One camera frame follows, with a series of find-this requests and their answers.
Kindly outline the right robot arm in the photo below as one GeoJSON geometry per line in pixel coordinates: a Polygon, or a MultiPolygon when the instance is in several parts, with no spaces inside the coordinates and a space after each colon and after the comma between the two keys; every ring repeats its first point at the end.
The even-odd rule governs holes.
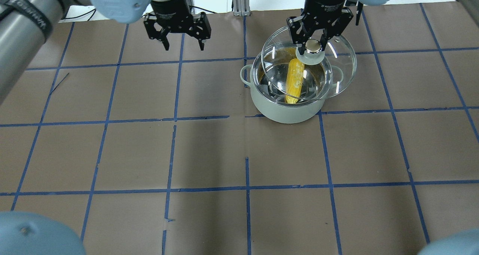
{"type": "MultiPolygon", "coordinates": [[[[333,36],[339,36],[352,19],[349,11],[342,12],[345,0],[306,0],[305,11],[313,12],[319,16],[319,26],[316,27],[316,20],[308,22],[304,16],[288,18],[286,26],[289,29],[290,37],[294,44],[300,46],[299,54],[304,54],[304,43],[316,30],[325,30],[321,38],[321,46],[333,36]]],[[[363,5],[380,6],[390,0],[357,0],[359,2],[357,13],[361,13],[363,5]]],[[[456,0],[464,6],[469,15],[478,22],[478,0],[456,0]]],[[[421,255],[477,255],[479,251],[478,229],[470,229],[455,233],[448,237],[433,241],[420,250],[421,255]]]]}

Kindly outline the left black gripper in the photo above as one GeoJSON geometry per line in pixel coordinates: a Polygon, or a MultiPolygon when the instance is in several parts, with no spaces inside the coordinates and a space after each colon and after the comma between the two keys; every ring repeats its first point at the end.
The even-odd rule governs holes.
{"type": "Polygon", "coordinates": [[[150,39],[170,49],[169,33],[185,33],[197,40],[201,51],[211,37],[211,26],[206,13],[192,15],[189,0],[151,0],[153,11],[144,16],[145,30],[150,39]]]}

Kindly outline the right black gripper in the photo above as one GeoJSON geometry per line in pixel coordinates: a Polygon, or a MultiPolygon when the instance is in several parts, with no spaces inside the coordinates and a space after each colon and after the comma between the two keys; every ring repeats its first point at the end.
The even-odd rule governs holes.
{"type": "Polygon", "coordinates": [[[346,0],[305,0],[302,16],[287,18],[292,42],[304,47],[316,30],[324,30],[324,51],[328,41],[339,36],[354,15],[344,6],[346,0]]]}

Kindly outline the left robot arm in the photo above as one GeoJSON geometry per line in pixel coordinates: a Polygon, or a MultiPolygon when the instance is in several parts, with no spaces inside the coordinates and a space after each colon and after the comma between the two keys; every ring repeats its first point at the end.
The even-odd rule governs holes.
{"type": "MultiPolygon", "coordinates": [[[[147,34],[169,49],[167,35],[185,33],[204,49],[211,27],[186,0],[1,0],[1,101],[3,102],[70,6],[94,6],[106,18],[130,24],[144,19],[147,34]]],[[[84,255],[79,236],[65,224],[25,211],[1,212],[2,255],[84,255]]]]}

